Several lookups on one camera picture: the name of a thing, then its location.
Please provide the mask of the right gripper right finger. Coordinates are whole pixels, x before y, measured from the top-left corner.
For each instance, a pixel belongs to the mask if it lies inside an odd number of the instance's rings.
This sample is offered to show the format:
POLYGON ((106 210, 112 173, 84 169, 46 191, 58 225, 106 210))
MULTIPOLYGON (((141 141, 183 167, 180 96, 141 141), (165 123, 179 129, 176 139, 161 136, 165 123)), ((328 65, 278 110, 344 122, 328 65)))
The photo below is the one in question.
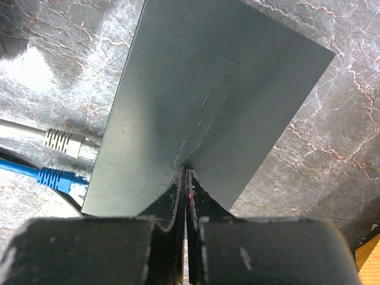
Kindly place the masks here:
POLYGON ((330 221, 238 218, 185 175, 191 284, 359 284, 353 255, 330 221))

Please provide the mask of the black network switch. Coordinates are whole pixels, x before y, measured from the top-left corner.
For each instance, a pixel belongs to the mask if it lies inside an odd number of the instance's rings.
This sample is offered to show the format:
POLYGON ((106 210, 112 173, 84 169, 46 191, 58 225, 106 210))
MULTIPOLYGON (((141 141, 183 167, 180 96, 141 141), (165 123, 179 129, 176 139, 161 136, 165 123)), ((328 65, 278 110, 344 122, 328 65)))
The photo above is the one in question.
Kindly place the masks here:
POLYGON ((83 212, 136 215, 180 167, 230 209, 334 56, 242 1, 145 1, 83 212))

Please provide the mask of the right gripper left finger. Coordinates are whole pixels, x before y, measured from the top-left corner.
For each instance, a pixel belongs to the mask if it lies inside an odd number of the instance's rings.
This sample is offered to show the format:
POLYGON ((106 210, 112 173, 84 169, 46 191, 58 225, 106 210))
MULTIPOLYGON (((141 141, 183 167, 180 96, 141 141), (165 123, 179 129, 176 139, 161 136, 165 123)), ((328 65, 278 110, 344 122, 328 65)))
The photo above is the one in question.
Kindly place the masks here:
POLYGON ((134 217, 34 218, 1 260, 2 284, 181 284, 184 171, 134 217))

